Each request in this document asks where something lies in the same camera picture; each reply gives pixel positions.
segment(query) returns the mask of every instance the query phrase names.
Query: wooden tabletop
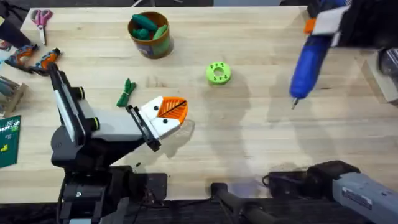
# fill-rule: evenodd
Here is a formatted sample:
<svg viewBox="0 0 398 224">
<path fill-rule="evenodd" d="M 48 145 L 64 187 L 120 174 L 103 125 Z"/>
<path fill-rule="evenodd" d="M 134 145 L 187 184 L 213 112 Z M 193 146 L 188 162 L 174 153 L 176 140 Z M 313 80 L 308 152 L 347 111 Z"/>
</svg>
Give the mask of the wooden tabletop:
<svg viewBox="0 0 398 224">
<path fill-rule="evenodd" d="M 115 104 L 126 78 L 137 83 L 132 105 L 159 95 L 188 100 L 182 129 L 158 152 L 142 146 L 117 162 L 168 174 L 168 198 L 206 198 L 216 181 L 240 196 L 266 197 L 260 179 L 269 171 L 335 159 L 398 190 L 398 109 L 375 97 L 360 51 L 331 50 L 316 89 L 290 109 L 289 82 L 306 38 L 304 7 L 52 10 L 48 46 L 30 63 L 58 47 L 58 66 L 73 86 L 85 88 L 92 107 L 123 110 Z M 165 58 L 144 58 L 129 37 L 127 23 L 142 11 L 170 22 L 174 50 Z M 40 42 L 29 17 L 22 31 Z M 206 67 L 220 61 L 233 77 L 211 86 Z M 50 139 L 60 125 L 50 79 L 8 65 L 1 74 L 29 91 L 16 111 L 22 115 L 18 163 L 0 169 L 0 203 L 54 202 L 63 171 L 50 161 Z"/>
</svg>

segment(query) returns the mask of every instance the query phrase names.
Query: scissors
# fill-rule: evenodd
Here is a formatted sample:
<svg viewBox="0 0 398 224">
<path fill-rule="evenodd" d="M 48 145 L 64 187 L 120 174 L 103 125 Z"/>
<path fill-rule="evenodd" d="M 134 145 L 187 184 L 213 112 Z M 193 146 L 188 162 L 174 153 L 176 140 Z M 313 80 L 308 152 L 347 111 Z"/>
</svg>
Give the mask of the scissors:
<svg viewBox="0 0 398 224">
<path fill-rule="evenodd" d="M 35 9 L 32 11 L 30 18 L 37 25 L 37 28 L 40 32 L 40 39 L 45 45 L 45 35 L 44 35 L 44 27 L 47 24 L 47 21 L 52 17 L 52 11 L 49 9 Z"/>
</svg>

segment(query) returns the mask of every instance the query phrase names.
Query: green cable bundle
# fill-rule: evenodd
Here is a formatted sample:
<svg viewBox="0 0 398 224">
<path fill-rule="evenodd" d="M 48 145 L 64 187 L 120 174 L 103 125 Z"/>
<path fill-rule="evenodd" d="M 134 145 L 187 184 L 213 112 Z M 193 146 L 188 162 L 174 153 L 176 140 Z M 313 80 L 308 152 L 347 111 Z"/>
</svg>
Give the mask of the green cable bundle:
<svg viewBox="0 0 398 224">
<path fill-rule="evenodd" d="M 123 93 L 120 96 L 118 103 L 116 103 L 116 106 L 118 106 L 118 107 L 127 106 L 127 104 L 129 103 L 129 99 L 130 99 L 130 94 L 136 88 L 136 86 L 137 86 L 136 83 L 130 82 L 130 79 L 128 78 L 126 80 L 126 82 L 124 83 Z"/>
</svg>

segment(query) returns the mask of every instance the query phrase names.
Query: green circuit board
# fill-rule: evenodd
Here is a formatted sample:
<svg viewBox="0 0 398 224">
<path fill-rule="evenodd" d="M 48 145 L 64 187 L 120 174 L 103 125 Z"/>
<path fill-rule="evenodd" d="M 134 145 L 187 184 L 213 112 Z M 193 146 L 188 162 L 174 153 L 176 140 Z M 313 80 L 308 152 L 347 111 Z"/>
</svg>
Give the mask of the green circuit board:
<svg viewBox="0 0 398 224">
<path fill-rule="evenodd" d="M 0 167 L 17 163 L 21 116 L 0 120 Z"/>
</svg>

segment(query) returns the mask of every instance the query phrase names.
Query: pink scissors handle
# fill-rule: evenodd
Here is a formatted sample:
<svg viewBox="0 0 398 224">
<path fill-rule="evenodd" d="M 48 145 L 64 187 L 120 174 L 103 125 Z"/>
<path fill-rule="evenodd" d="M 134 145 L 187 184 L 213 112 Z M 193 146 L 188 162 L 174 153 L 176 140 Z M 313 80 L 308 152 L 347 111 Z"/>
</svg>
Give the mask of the pink scissors handle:
<svg viewBox="0 0 398 224">
<path fill-rule="evenodd" d="M 52 17 L 52 11 L 49 9 L 44 9 L 44 10 L 35 9 L 31 14 L 32 21 L 38 26 L 40 25 L 45 26 L 47 24 L 47 21 L 51 17 Z"/>
</svg>

